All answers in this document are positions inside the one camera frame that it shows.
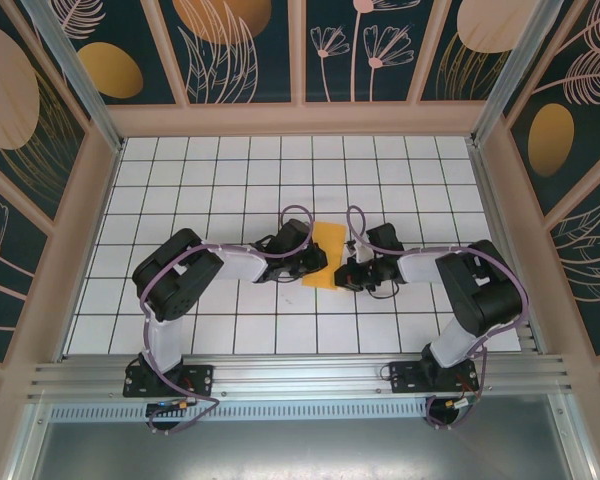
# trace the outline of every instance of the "white grid floor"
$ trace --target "white grid floor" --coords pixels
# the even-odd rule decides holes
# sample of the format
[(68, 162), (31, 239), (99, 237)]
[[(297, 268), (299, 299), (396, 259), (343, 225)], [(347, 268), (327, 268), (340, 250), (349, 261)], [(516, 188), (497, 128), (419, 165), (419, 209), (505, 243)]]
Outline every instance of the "white grid floor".
[[(183, 227), (212, 242), (254, 242), (277, 232), (277, 212), (289, 204), (343, 225), (343, 212), (356, 204), (368, 228), (392, 222), (405, 248), (490, 238), (461, 137), (131, 138), (65, 353), (139, 352), (143, 317), (130, 277), (144, 258)], [(415, 353), (451, 317), (444, 289), (435, 285), (403, 285), (395, 298), (376, 300), (300, 282), (223, 280), (212, 282), (186, 316), (181, 349)], [(515, 331), (487, 346), (520, 350)]]

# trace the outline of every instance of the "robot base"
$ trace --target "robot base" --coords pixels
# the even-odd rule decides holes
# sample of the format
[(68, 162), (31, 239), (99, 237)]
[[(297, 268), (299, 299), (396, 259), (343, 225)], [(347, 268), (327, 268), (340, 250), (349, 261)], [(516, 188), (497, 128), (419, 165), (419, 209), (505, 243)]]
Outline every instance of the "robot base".
[[(179, 387), (192, 393), (207, 397), (211, 395), (212, 365), (184, 365), (181, 361), (164, 375)], [(139, 365), (130, 365), (125, 369), (122, 396), (125, 398), (179, 398), (183, 395), (165, 385), (151, 370), (144, 357), (139, 355)]]
[(433, 383), (425, 373), (422, 361), (391, 362), (389, 377), (393, 393), (460, 393), (462, 383), (458, 377), (474, 391), (479, 388), (476, 367), (471, 360), (465, 360), (451, 368), (440, 369)]

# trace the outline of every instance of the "enclosure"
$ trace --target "enclosure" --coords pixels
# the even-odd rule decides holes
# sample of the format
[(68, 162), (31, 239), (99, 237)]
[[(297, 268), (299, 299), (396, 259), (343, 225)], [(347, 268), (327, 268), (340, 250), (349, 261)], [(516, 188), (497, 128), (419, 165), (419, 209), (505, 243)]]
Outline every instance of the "enclosure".
[[(288, 205), (336, 267), (351, 205), (406, 250), (493, 242), (530, 316), (464, 425), (382, 373), (454, 321), (441, 284), (215, 280), (179, 348), (220, 405), (151, 435), (133, 271)], [(600, 478), (600, 0), (0, 0), (0, 478), (154, 471)]]

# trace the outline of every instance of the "yellow sponge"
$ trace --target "yellow sponge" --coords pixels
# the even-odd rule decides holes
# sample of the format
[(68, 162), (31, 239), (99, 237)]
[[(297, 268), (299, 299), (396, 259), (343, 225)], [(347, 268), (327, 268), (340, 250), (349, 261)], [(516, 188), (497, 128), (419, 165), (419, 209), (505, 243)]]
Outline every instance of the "yellow sponge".
[(347, 229), (344, 225), (334, 223), (315, 222), (313, 224), (313, 241), (316, 242), (327, 254), (327, 266), (319, 272), (310, 273), (302, 278), (305, 287), (328, 288), (336, 290), (333, 274), (342, 263), (342, 250), (344, 248)]

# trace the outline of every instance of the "mounting plate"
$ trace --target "mounting plate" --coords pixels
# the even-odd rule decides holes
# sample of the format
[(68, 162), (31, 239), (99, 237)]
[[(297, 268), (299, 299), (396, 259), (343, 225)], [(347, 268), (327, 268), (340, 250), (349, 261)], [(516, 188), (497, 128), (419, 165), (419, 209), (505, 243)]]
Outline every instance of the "mounting plate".
[[(147, 369), (141, 365), (127, 367), (125, 373), (123, 397), (182, 397), (181, 393), (162, 383), (153, 372), (147, 372)], [(211, 395), (213, 385), (212, 365), (183, 365), (179, 373), (178, 386), (184, 389), (193, 388), (193, 393), (198, 395), (207, 397)]]
[(462, 383), (457, 375), (473, 388), (478, 390), (478, 375), (471, 360), (465, 360), (458, 365), (440, 370), (435, 385), (428, 381), (420, 361), (391, 362), (389, 376), (393, 393), (438, 393), (462, 392)]

